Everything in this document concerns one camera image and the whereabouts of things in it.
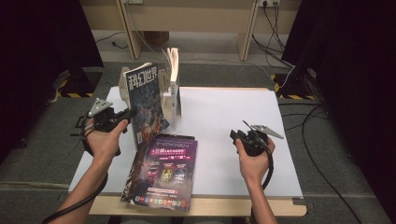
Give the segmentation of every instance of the controller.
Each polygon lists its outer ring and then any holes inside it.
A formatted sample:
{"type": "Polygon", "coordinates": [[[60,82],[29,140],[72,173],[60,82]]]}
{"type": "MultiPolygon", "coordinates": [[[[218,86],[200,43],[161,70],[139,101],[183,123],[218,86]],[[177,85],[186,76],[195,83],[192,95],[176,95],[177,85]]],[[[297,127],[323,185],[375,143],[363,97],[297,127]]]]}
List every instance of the controller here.
{"type": "MultiPolygon", "coordinates": [[[[133,116],[132,110],[129,108],[126,108],[125,110],[119,112],[119,113],[114,113],[114,108],[111,107],[113,104],[101,100],[99,98],[96,99],[95,103],[93,104],[90,112],[88,113],[89,118],[93,118],[93,127],[95,130],[98,130],[99,132],[102,133],[109,133],[111,132],[117,125],[124,119],[128,120],[128,123],[131,123],[131,119],[133,116]]],[[[86,136],[85,136],[85,129],[88,127],[85,127],[85,122],[84,120],[82,129],[80,132],[81,138],[82,138],[82,144],[84,145],[85,150],[90,153],[93,156],[92,150],[90,148],[90,145],[87,142],[86,136]]],[[[120,155],[120,147],[119,150],[116,153],[116,156],[120,155]]]]}
{"type": "Polygon", "coordinates": [[[255,130],[247,131],[247,134],[240,130],[238,132],[231,130],[230,137],[233,139],[234,145],[236,138],[239,138],[244,145],[246,153],[250,157],[261,155],[265,150],[264,147],[268,144],[268,135],[255,130]]]}

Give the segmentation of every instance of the table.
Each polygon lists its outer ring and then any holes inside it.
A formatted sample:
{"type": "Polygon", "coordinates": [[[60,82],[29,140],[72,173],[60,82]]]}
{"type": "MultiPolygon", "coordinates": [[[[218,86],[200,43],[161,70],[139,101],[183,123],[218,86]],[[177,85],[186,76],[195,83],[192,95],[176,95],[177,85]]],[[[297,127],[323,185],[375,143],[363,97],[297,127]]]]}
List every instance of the table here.
{"type": "MultiPolygon", "coordinates": [[[[277,100],[266,89],[180,88],[182,118],[175,131],[166,133],[193,135],[198,140],[198,154],[189,213],[149,209],[120,202],[120,193],[134,157],[132,128],[120,137],[121,155],[109,169],[103,194],[93,203],[91,214],[116,216],[213,216],[248,217],[250,199],[239,172],[238,155],[229,137],[231,129],[247,131],[250,124],[265,124],[285,136],[277,100]]],[[[115,112],[126,107],[118,87],[110,90],[107,100],[115,112]]],[[[303,216],[306,206],[291,159],[287,139],[273,138],[275,170],[265,190],[276,216],[303,216]]],[[[84,153],[70,186],[77,184],[92,157],[84,153]]]]}
{"type": "Polygon", "coordinates": [[[138,32],[177,31],[234,33],[239,57],[248,56],[257,0],[145,0],[143,5],[117,0],[133,59],[138,59],[143,41],[138,32]]]}

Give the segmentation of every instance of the floor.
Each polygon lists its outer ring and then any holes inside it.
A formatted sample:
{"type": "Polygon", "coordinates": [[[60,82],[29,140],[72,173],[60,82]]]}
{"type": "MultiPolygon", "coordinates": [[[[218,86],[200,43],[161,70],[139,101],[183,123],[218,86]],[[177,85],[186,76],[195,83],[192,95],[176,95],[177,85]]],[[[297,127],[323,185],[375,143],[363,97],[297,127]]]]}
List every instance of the floor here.
{"type": "MultiPolygon", "coordinates": [[[[260,71],[265,75],[271,74],[270,69],[273,67],[284,70],[285,73],[290,70],[283,63],[266,57],[254,41],[250,43],[247,61],[240,62],[233,34],[170,33],[169,41],[161,48],[152,45],[150,49],[144,47],[140,58],[132,60],[127,48],[118,48],[112,43],[125,47],[125,33],[92,32],[95,40],[98,41],[97,45],[105,63],[159,63],[164,61],[162,49],[174,47],[179,48],[180,63],[196,63],[199,66],[264,65],[265,69],[261,67],[260,71]]],[[[271,38],[269,35],[256,35],[256,37],[264,45],[267,45],[271,38]]],[[[286,44],[288,37],[282,35],[280,38],[286,44]]],[[[274,41],[271,41],[269,46],[279,49],[279,45],[274,41]]],[[[32,131],[29,144],[31,146],[38,144],[45,148],[15,149],[0,166],[0,198],[2,198],[0,223],[36,223],[53,212],[66,197],[69,183],[64,181],[71,180],[74,174],[66,170],[76,169],[81,158],[81,153],[78,152],[81,148],[76,146],[75,139],[70,140],[72,137],[69,134],[75,130],[69,127],[70,125],[66,127],[64,125],[66,123],[74,125],[75,116],[85,112],[84,108],[90,103],[90,99],[74,101],[71,106],[72,101],[62,99],[56,102],[56,106],[45,111],[32,131]],[[64,123],[54,122],[57,119],[62,119],[64,123]],[[60,146],[67,149],[58,151],[57,148],[60,146]]],[[[287,104],[280,105],[279,108],[285,130],[288,129],[290,153],[308,209],[304,217],[279,217],[279,223],[357,223],[346,204],[318,172],[314,162],[332,186],[347,200],[362,223],[390,223],[359,167],[348,157],[326,109],[322,108],[320,114],[306,124],[306,135],[302,135],[301,129],[293,127],[300,127],[304,116],[313,107],[294,105],[293,100],[279,99],[279,103],[287,104]],[[304,141],[309,145],[314,160],[308,156],[304,141]]],[[[91,216],[89,223],[107,223],[107,221],[108,217],[91,216]]]]}

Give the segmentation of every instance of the power outlet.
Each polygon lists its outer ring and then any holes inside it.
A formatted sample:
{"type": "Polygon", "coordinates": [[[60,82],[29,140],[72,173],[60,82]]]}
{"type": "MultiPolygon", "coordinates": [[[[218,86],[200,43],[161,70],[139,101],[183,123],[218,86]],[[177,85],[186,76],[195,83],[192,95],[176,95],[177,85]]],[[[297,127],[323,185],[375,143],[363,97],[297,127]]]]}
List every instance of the power outlet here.
{"type": "Polygon", "coordinates": [[[267,2],[267,7],[275,7],[275,4],[277,4],[279,6],[280,4],[280,0],[260,0],[260,7],[263,7],[263,2],[266,1],[267,2]]]}

